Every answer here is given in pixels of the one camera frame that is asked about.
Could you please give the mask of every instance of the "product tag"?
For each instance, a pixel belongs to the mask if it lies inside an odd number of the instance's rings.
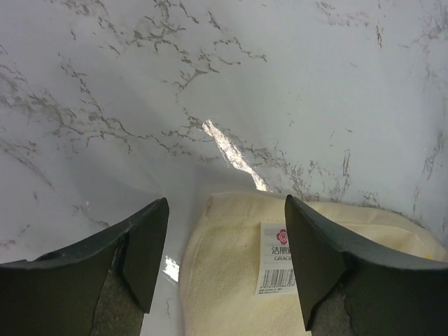
[[[285,223],[261,223],[260,271],[255,294],[297,292]]]

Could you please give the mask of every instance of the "label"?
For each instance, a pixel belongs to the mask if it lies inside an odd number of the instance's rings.
[[[261,223],[260,271],[255,294],[297,292],[285,223]]]

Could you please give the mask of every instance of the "barcode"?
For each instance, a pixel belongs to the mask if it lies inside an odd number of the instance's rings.
[[[260,289],[295,286],[294,269],[266,269]]]

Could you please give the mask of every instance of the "pink flower logo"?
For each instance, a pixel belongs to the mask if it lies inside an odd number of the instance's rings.
[[[286,243],[288,242],[288,235],[286,234],[285,229],[281,229],[280,232],[277,233],[277,240],[280,242],[280,244],[286,245]]]

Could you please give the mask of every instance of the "folded cloth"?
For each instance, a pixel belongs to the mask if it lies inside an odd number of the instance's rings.
[[[423,228],[402,216],[366,207],[308,202],[330,220],[379,244],[447,261]],[[222,193],[207,202],[183,262],[179,286],[186,336],[304,336],[297,292],[256,295],[260,223],[284,223],[285,200],[261,193]]]

